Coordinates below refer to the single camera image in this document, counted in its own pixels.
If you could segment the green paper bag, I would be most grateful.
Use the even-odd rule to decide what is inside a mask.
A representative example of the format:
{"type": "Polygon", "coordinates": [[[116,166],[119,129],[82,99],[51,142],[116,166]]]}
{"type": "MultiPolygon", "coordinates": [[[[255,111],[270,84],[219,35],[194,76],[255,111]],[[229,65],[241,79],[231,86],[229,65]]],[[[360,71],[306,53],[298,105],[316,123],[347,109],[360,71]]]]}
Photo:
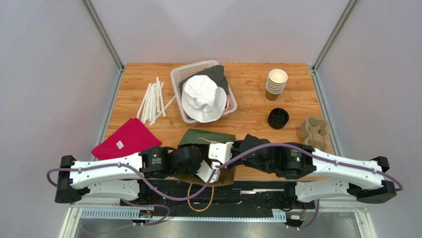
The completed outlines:
{"type": "MultiPolygon", "coordinates": [[[[208,151],[209,151],[209,145],[212,142],[215,143],[225,143],[227,141],[235,141],[236,136],[234,134],[227,134],[227,133],[218,133],[218,132],[211,132],[211,131],[205,131],[205,130],[198,130],[198,129],[188,129],[185,134],[183,135],[181,141],[179,142],[177,148],[181,149],[183,147],[189,147],[189,146],[197,146],[202,153],[204,154],[205,161],[207,164],[210,164],[211,161],[208,158],[208,151]]],[[[192,206],[191,201],[188,200],[188,206],[195,212],[204,212],[206,211],[214,202],[214,196],[216,195],[216,188],[217,187],[223,187],[234,184],[236,169],[219,169],[218,170],[219,175],[218,179],[215,182],[212,182],[208,185],[208,187],[211,188],[211,198],[209,200],[208,205],[205,208],[202,209],[196,209],[192,206]]],[[[191,174],[180,174],[176,176],[177,179],[180,181],[189,183],[189,188],[187,195],[191,194],[192,186],[194,184],[196,185],[204,185],[205,182],[200,179],[197,175],[191,175],[191,174]]]]}

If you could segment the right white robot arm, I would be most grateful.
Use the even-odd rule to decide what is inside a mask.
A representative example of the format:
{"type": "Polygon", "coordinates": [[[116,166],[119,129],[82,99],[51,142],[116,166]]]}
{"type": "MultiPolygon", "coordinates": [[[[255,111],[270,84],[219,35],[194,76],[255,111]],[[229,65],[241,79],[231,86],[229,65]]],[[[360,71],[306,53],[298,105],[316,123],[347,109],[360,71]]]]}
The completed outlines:
{"type": "Polygon", "coordinates": [[[251,150],[239,162],[278,178],[294,180],[286,185],[285,200],[312,202],[323,198],[355,197],[358,202],[381,204],[397,195],[387,180],[388,159],[353,160],[325,153],[312,146],[290,142],[287,147],[266,147],[266,139],[247,135],[239,152],[251,150]]]}

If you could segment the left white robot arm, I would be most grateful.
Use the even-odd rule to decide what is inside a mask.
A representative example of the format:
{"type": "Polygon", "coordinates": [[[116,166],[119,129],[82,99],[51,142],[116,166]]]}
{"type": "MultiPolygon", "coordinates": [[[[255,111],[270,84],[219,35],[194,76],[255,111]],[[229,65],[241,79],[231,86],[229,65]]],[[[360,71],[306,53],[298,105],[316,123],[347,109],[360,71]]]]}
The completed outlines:
{"type": "Polygon", "coordinates": [[[174,149],[151,147],[139,153],[103,161],[78,161],[71,155],[61,158],[55,182],[56,203],[66,204],[84,197],[117,197],[125,200],[139,198],[120,180],[165,179],[181,174],[197,174],[205,162],[197,146],[174,149]]]}

